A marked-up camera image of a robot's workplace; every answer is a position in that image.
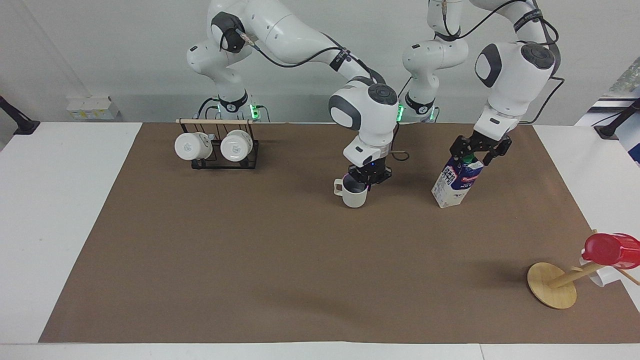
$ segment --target red cup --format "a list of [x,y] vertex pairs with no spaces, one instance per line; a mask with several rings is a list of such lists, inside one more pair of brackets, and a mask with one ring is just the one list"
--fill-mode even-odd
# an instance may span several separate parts
[[640,241],[627,234],[594,234],[584,244],[582,258],[630,270],[640,266]]

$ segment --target mug handle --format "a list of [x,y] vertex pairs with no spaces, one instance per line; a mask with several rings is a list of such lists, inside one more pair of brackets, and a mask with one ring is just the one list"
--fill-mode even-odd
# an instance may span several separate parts
[[342,179],[336,179],[333,182],[333,193],[338,196],[342,196],[342,190],[338,190],[338,185],[342,186]]

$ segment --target green led light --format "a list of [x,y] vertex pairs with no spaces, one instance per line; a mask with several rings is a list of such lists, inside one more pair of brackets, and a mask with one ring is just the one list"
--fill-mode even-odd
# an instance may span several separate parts
[[402,120],[402,114],[404,113],[404,106],[402,106],[402,104],[398,105],[398,118],[397,118],[397,122],[400,122],[400,120]]
[[249,109],[251,109],[251,116],[254,120],[260,117],[260,112],[256,110],[253,104],[249,104]]

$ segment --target black clamp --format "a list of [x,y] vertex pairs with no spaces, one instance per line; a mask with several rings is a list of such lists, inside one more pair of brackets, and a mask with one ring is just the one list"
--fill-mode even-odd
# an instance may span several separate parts
[[391,168],[386,167],[387,158],[380,158],[372,161],[363,167],[351,165],[349,167],[349,175],[359,183],[367,185],[367,189],[371,191],[371,185],[381,184],[392,175]]
[[456,161],[469,156],[477,151],[487,151],[489,152],[483,159],[483,163],[485,166],[489,166],[491,161],[498,156],[505,156],[511,147],[511,138],[508,135],[505,135],[501,141],[495,141],[492,138],[488,138],[477,131],[471,135],[470,138],[465,138],[460,135],[456,139],[456,141],[451,145],[449,151],[451,152],[451,156]]
[[520,20],[516,21],[513,24],[513,29],[518,32],[518,30],[522,29],[523,26],[525,26],[529,21],[537,21],[537,20],[541,20],[543,18],[542,16],[542,10],[540,9],[534,9],[529,11],[528,13],[524,14]]
[[331,61],[331,64],[329,64],[329,66],[334,71],[338,71],[338,69],[342,66],[342,63],[344,63],[344,61],[347,60],[350,55],[351,55],[351,51],[349,49],[342,48],[342,50],[340,50],[338,55],[335,56],[333,61]]

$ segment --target white wall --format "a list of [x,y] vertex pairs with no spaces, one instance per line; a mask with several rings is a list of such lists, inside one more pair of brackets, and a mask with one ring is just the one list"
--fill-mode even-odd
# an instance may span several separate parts
[[[23,1],[89,91],[111,95],[128,121],[189,116],[204,97],[216,94],[211,81],[191,71],[185,60],[191,45],[205,38],[209,0],[8,1]],[[282,2],[309,25],[349,47],[398,90],[408,78],[402,52],[433,37],[425,21],[426,0]],[[640,2],[538,2],[560,31],[563,66],[558,76],[567,78],[540,124],[574,124],[639,56],[633,34]],[[463,29],[486,14],[467,4]],[[65,96],[74,92],[74,85],[11,6],[0,12],[0,30],[2,94],[35,119],[68,120]],[[439,73],[441,121],[476,120],[487,91],[474,75],[475,57],[490,42],[514,39],[511,24],[499,16],[467,38],[469,60]],[[235,68],[269,106],[273,120],[279,121],[329,120],[327,97],[344,83],[325,65],[279,69],[258,54]],[[0,123],[6,121],[0,113]]]

